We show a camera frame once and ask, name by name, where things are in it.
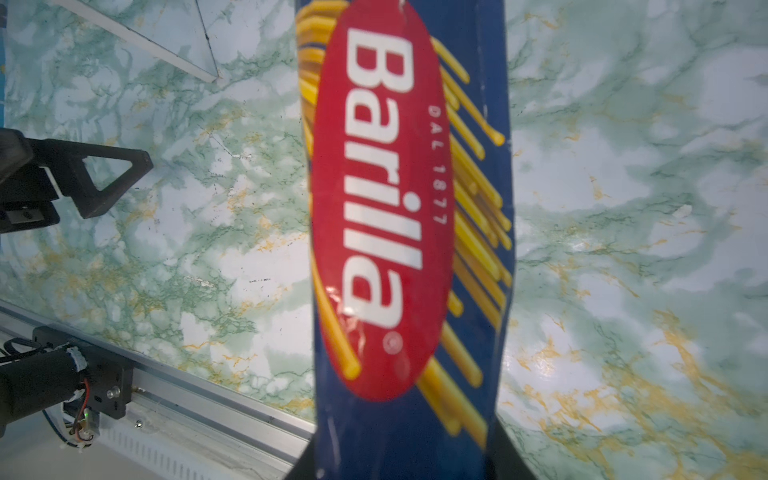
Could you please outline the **dark blue spaghetti box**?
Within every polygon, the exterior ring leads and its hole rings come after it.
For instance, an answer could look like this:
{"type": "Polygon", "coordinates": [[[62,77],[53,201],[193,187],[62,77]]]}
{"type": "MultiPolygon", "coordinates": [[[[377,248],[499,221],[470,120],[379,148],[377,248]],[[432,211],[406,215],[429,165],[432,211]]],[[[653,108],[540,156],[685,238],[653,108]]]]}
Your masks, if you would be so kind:
{"type": "Polygon", "coordinates": [[[500,1],[299,1],[317,479],[484,479],[515,244],[500,1]]]}

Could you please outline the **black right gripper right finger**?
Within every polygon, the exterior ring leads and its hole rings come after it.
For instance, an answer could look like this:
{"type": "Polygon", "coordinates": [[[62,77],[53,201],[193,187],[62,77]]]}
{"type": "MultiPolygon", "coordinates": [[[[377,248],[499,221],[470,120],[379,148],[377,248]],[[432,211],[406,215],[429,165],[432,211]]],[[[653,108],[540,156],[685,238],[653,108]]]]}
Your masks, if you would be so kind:
{"type": "Polygon", "coordinates": [[[498,416],[491,431],[491,478],[494,480],[536,480],[516,450],[498,416]]]}

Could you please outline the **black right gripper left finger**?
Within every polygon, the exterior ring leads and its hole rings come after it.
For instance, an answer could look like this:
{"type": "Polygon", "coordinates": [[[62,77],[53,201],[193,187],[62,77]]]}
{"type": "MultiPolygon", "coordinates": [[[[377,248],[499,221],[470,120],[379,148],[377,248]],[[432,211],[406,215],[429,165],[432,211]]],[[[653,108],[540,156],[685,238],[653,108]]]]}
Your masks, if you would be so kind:
{"type": "Polygon", "coordinates": [[[286,474],[284,480],[317,480],[315,468],[315,442],[312,437],[301,456],[286,474]]]}

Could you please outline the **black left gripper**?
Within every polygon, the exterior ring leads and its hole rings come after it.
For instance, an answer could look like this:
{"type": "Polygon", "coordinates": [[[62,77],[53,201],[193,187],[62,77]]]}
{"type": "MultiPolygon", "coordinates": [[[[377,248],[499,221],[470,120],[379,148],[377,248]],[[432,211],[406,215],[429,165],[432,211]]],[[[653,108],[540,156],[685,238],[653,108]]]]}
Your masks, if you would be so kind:
{"type": "Polygon", "coordinates": [[[59,223],[53,202],[70,197],[84,219],[105,214],[153,168],[146,151],[70,142],[26,139],[18,130],[1,129],[1,233],[46,228],[59,223]],[[89,157],[128,162],[130,167],[110,184],[98,187],[85,160],[89,157]]]}

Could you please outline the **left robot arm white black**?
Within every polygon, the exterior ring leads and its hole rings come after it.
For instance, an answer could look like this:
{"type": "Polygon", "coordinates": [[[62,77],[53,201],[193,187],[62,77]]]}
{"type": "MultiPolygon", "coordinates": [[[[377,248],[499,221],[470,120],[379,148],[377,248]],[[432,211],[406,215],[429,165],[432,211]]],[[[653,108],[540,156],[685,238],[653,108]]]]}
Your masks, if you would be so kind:
{"type": "MultiPolygon", "coordinates": [[[[107,213],[153,163],[142,150],[1,131],[1,232],[55,226],[54,203],[72,200],[84,219],[107,213]]],[[[1,425],[59,405],[72,414],[57,433],[65,444],[96,437],[98,414],[123,418],[133,395],[133,363],[111,351],[40,326],[1,348],[1,425]]]]}

